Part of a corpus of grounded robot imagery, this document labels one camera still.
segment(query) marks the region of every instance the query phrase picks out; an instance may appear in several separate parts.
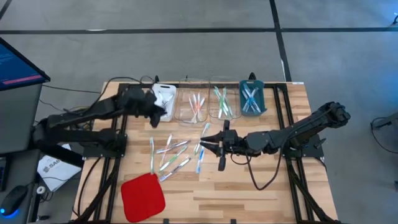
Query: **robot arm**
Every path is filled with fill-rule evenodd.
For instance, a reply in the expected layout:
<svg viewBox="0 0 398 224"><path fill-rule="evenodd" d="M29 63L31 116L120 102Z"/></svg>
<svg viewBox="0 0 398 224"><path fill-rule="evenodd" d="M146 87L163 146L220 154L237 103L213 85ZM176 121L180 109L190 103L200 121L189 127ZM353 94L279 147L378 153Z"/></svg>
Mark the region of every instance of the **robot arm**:
<svg viewBox="0 0 398 224"><path fill-rule="evenodd" d="M223 171L226 154L257 157L261 153L274 154L279 148L287 146L296 148L305 144L310 137L325 128L339 128L346 125L350 117L343 105L329 102L310 116L289 127L281 130L249 133L244 138L238 137L235 130L230 130L229 121L225 121L223 131L214 136L201 138L205 142L200 144L220 157L218 170Z"/></svg>

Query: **wooden table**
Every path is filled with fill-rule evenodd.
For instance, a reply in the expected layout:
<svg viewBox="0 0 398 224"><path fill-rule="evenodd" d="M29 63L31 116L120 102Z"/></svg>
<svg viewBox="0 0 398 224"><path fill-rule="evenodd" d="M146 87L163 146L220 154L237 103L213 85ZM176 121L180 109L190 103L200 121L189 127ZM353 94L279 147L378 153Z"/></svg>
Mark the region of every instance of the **wooden table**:
<svg viewBox="0 0 398 224"><path fill-rule="evenodd" d="M110 83L103 98L115 94L118 85L119 83L116 82ZM305 86L302 83L288 83L287 87L294 121L310 115L310 105ZM288 124L282 92L279 95L284 121L285 124ZM271 89L265 88L264 96L268 110L262 116L253 118L242 116L231 124L231 129L236 129L239 136L245 136L248 132L253 131L279 129L274 93ZM97 130L110 126L111 121L95 122L95 129ZM222 127L221 122L211 124L207 134L216 134ZM124 215L120 186L125 181L150 172L149 138L154 137L156 149L165 146L170 133L173 134L173 142L187 139L193 141L186 150L186 154L182 154L170 166L170 169L172 169L180 163L185 155L192 154L202 129L202 127L182 126L176 119L169 123L160 123L154 129L147 119L129 117L126 129L126 134L129 136L128 146L126 155L121 159L112 223L128 223ZM156 169L158 169L160 157L161 155L158 155L155 158ZM263 155L252 159L254 176L259 185L263 185L274 175L277 158L278 154ZM245 162L246 160L243 156L234 157L234 159L237 162ZM95 159L89 159L85 162L78 194L94 161ZM162 223L164 218L170 219L170 223L229 223L231 219L237 219L238 223L295 223L292 196L284 162L281 162L280 171L275 181L263 191L257 191L254 188L247 166L236 165L227 157L225 171L219 172L217 171L218 162L219 159L212 152L206 150L200 174L195 173L196 157L176 174L162 182L166 208L162 213L145 220L144 223ZM332 218L337 218L325 168L312 158L304 158L303 163L310 193L326 214ZM94 168L88 179L83 192L82 211L98 192L102 166L103 159ZM303 198L300 193L298 194L302 216L306 219ZM107 201L108 195L105 195L101 208L101 218L105 217Z"/></svg>

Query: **white paper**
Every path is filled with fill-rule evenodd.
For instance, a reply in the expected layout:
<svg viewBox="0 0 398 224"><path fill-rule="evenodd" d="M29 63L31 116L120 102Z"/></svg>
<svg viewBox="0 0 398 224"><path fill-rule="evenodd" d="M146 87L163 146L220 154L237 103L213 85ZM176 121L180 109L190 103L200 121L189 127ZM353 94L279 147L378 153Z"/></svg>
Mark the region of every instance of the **white paper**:
<svg viewBox="0 0 398 224"><path fill-rule="evenodd" d="M69 144L64 144L62 147L71 150ZM66 183L66 181L61 180L68 180L80 171L81 168L67 164L66 162L62 162L59 159L50 156L44 156L37 166L37 172L52 192L58 190L64 183ZM55 177L61 180L44 177Z"/></svg>

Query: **white container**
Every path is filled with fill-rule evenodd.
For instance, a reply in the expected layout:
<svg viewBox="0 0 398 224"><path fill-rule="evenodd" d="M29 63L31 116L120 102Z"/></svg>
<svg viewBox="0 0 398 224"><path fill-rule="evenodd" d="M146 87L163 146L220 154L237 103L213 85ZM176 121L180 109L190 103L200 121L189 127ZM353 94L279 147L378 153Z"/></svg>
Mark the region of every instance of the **white container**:
<svg viewBox="0 0 398 224"><path fill-rule="evenodd" d="M169 122L173 118L174 104L176 99L177 89L173 85L155 83L152 87L155 93L155 105L166 110L166 114L160 117L161 121Z"/></svg>

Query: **computer mouse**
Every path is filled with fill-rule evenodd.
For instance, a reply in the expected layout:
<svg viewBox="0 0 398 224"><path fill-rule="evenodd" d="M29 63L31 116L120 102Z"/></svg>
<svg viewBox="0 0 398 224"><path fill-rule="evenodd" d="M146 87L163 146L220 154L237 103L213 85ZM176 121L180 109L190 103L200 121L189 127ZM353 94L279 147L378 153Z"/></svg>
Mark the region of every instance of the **computer mouse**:
<svg viewBox="0 0 398 224"><path fill-rule="evenodd" d="M0 213L4 216L12 215L24 201L27 195L27 186L14 187L3 199L0 205Z"/></svg>

